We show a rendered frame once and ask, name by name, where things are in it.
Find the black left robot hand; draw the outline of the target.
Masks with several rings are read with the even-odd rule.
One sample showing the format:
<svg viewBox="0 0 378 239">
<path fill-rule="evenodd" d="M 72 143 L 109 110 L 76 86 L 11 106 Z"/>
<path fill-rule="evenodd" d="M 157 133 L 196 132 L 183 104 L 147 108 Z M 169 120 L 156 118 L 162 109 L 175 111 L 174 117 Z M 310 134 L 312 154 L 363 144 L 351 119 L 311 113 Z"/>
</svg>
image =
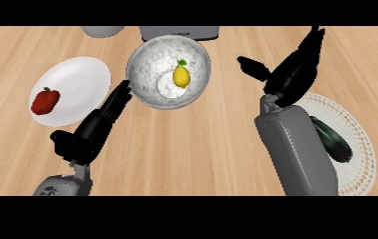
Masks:
<svg viewBox="0 0 378 239">
<path fill-rule="evenodd" d="M 88 165 L 104 145 L 112 125 L 131 99 L 129 81 L 122 80 L 98 109 L 94 109 L 73 133 L 56 130 L 50 134 L 54 153 L 78 165 Z"/>
</svg>

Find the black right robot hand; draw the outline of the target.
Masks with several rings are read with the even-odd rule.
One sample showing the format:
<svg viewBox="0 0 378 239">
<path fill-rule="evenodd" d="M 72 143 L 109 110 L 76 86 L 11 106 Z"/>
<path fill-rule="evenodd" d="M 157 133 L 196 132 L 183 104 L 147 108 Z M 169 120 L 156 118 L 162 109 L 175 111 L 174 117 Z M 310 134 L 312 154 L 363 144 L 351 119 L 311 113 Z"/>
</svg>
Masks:
<svg viewBox="0 0 378 239">
<path fill-rule="evenodd" d="M 250 58 L 236 58 L 242 72 L 265 83 L 265 95 L 274 95 L 274 104 L 283 108 L 292 105 L 307 93 L 317 76 L 324 30 L 312 26 L 296 50 L 289 54 L 273 71 Z"/>
</svg>

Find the yellow lemon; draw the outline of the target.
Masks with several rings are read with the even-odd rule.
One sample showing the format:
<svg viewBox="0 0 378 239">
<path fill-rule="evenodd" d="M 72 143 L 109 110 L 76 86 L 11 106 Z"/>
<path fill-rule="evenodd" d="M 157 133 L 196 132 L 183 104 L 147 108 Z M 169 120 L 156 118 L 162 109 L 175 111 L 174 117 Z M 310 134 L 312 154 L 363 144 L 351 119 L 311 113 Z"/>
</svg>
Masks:
<svg viewBox="0 0 378 239">
<path fill-rule="evenodd" d="M 180 88 L 185 88 L 190 82 L 190 74 L 188 74 L 185 65 L 187 65 L 185 61 L 180 59 L 177 61 L 177 66 L 172 71 L 172 82 L 174 82 L 174 85 Z"/>
</svg>

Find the white round placemat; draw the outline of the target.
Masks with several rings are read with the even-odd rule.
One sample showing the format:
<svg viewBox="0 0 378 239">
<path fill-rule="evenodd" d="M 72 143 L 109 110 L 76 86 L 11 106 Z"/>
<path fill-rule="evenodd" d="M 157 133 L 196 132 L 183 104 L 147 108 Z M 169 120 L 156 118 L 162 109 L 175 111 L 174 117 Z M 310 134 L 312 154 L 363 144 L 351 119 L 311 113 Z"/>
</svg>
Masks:
<svg viewBox="0 0 378 239">
<path fill-rule="evenodd" d="M 338 103 L 318 94 L 307 93 L 296 105 L 333 129 L 352 152 L 348 162 L 339 163 L 330 160 L 338 177 L 338 194 L 366 195 L 374 184 L 376 159 L 361 125 Z"/>
</svg>

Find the grey marbled bowl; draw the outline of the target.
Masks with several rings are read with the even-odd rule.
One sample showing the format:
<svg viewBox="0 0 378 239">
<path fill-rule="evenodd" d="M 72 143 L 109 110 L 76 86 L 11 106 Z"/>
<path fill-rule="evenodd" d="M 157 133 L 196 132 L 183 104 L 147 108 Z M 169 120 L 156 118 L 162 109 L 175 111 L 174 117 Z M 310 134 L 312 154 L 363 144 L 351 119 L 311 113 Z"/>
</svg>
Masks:
<svg viewBox="0 0 378 239">
<path fill-rule="evenodd" d="M 174 84 L 178 62 L 188 71 L 188 84 Z M 134 50 L 125 69 L 132 95 L 143 104 L 160 110 L 187 106 L 205 91 L 211 60 L 202 45 L 187 37 L 165 35 L 147 40 Z"/>
</svg>

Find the white oval plate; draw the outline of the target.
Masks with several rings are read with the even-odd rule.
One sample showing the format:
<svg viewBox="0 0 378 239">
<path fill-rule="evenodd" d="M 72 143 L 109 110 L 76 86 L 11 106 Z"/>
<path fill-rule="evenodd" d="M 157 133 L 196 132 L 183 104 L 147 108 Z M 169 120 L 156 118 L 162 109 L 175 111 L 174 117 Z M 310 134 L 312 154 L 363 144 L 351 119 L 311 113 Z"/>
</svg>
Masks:
<svg viewBox="0 0 378 239">
<path fill-rule="evenodd" d="M 29 112 L 30 117 L 44 126 L 67 126 L 85 118 L 106 98 L 110 88 L 106 64 L 92 57 L 75 57 L 57 63 L 33 85 L 29 105 L 44 88 L 59 92 L 59 101 L 48 114 Z"/>
</svg>

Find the red bell pepper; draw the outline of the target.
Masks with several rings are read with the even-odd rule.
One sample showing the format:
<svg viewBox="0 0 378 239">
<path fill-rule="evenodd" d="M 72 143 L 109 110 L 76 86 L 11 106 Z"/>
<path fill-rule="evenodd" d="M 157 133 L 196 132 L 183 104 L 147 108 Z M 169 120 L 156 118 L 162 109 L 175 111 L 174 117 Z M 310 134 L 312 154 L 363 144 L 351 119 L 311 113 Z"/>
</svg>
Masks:
<svg viewBox="0 0 378 239">
<path fill-rule="evenodd" d="M 60 99 L 60 93 L 57 90 L 51 90 L 48 87 L 44 87 L 42 90 L 35 95 L 30 112 L 35 115 L 45 115 L 53 111 L 53 108 Z"/>
</svg>

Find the dark green eggplant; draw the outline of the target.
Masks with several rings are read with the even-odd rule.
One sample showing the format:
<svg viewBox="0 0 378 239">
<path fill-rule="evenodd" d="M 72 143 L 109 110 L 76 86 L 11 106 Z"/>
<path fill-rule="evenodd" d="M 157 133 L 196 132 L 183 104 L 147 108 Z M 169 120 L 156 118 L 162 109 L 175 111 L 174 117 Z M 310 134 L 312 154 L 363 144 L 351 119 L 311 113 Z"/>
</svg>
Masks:
<svg viewBox="0 0 378 239">
<path fill-rule="evenodd" d="M 310 119 L 330 158 L 339 163 L 346 163 L 352 157 L 352 151 L 346 141 L 314 116 L 311 116 Z"/>
</svg>

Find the grey flat appliance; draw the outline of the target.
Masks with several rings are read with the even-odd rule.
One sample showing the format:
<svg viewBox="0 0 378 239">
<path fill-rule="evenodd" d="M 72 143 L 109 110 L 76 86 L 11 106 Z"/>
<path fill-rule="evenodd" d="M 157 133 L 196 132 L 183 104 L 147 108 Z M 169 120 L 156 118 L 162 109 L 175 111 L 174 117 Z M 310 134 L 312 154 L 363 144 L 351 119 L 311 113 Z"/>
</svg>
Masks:
<svg viewBox="0 0 378 239">
<path fill-rule="evenodd" d="M 214 40 L 218 38 L 218 26 L 140 26 L 141 40 L 147 41 L 163 35 L 178 35 L 196 41 Z"/>
</svg>

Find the grey rounded container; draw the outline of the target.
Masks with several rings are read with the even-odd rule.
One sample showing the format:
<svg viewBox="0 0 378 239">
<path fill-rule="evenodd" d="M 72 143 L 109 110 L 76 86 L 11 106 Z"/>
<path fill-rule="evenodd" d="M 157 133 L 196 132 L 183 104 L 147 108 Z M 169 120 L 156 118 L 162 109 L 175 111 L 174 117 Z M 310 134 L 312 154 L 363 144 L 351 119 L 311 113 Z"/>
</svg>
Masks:
<svg viewBox="0 0 378 239">
<path fill-rule="evenodd" d="M 123 29 L 122 26 L 82 26 L 84 33 L 92 38 L 106 38 L 116 35 Z"/>
</svg>

